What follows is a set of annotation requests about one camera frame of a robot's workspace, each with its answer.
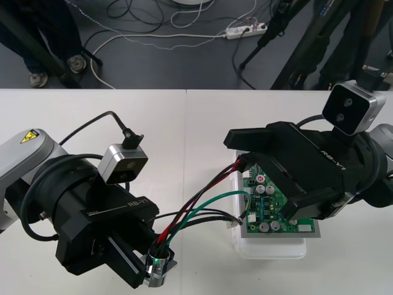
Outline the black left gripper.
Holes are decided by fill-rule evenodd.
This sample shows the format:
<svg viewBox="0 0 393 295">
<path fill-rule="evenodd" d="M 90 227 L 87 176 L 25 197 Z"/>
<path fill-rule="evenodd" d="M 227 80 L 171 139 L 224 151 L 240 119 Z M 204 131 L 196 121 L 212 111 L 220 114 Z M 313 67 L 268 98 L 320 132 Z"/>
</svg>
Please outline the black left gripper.
<svg viewBox="0 0 393 295">
<path fill-rule="evenodd" d="M 55 210 L 56 258 L 74 275 L 106 264 L 122 280 L 144 280 L 145 266 L 138 253 L 174 259 L 173 250 L 159 243 L 160 235 L 147 224 L 158 213 L 158 206 L 147 197 L 135 197 L 124 189 L 67 192 Z"/>
</svg>

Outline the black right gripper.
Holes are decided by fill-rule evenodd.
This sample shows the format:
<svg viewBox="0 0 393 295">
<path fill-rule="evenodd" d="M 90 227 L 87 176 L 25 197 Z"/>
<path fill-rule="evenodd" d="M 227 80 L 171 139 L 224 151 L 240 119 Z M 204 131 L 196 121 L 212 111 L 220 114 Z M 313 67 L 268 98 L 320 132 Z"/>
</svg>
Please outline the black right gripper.
<svg viewBox="0 0 393 295">
<path fill-rule="evenodd" d="M 287 197 L 281 208 L 284 219 L 323 220 L 336 216 L 355 196 L 349 175 L 354 140 L 337 128 L 319 132 L 276 122 L 262 128 L 231 129 L 224 145 L 249 151 L 272 178 Z"/>
</svg>

